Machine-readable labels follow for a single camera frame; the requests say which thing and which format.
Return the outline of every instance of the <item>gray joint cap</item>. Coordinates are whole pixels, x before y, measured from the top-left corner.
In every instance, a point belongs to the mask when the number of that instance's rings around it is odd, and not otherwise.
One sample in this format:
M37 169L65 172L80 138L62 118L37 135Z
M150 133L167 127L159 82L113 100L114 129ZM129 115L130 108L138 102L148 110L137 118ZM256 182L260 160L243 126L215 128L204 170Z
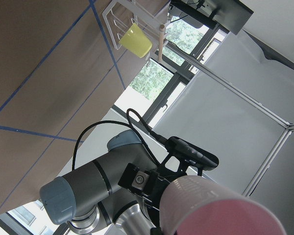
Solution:
M108 151L133 143L142 143L141 139L132 130L126 130L114 136L107 144Z
M62 224L75 217L75 196L70 184L63 177L56 177L43 186L39 193L47 214L54 224Z

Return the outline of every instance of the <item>yellow cup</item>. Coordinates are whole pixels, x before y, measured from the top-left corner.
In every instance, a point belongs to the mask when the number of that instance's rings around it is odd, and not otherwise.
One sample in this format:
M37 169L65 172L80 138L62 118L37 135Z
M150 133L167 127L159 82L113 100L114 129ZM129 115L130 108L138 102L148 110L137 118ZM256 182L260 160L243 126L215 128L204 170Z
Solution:
M119 43L139 58L144 57L152 47L151 41L135 23L120 39Z

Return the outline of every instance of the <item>ceiling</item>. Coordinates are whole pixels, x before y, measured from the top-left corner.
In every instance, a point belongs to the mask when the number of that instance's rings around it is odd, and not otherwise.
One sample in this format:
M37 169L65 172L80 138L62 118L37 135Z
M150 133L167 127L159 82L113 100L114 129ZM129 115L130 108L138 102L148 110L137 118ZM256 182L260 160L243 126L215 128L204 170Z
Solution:
M241 0L254 11L244 29L294 63L294 0Z

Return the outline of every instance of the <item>bolt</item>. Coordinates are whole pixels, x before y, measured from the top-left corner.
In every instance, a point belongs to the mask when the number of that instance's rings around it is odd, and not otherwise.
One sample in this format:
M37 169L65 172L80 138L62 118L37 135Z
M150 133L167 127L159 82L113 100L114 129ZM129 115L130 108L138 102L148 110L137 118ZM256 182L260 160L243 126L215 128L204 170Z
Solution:
M135 178L135 182L136 182L138 185L141 185L141 184L144 182L144 177L141 176L141 175L136 176L136 178Z

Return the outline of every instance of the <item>white dish rack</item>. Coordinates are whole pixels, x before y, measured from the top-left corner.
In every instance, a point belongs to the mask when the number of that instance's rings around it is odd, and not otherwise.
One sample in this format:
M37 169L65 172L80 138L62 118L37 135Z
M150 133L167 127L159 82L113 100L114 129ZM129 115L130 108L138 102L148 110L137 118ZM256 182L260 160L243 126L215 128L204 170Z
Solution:
M154 15L149 13L144 7L142 7L135 0L112 0L106 9L103 11L102 16L107 25L113 46L116 50L121 48L119 44L120 39L130 28L130 25L125 24L119 17L117 17L113 12L113 7L119 3L124 8L133 13L133 17L130 18L132 24L136 23L140 27L146 36L151 39L152 42L156 41L158 43L157 47L159 49L158 62L162 62L162 49L168 41L165 41L167 36L166 28L170 24L170 21L161 22ZM112 22L110 23L107 16L111 14ZM117 28L119 31L113 33L113 27Z

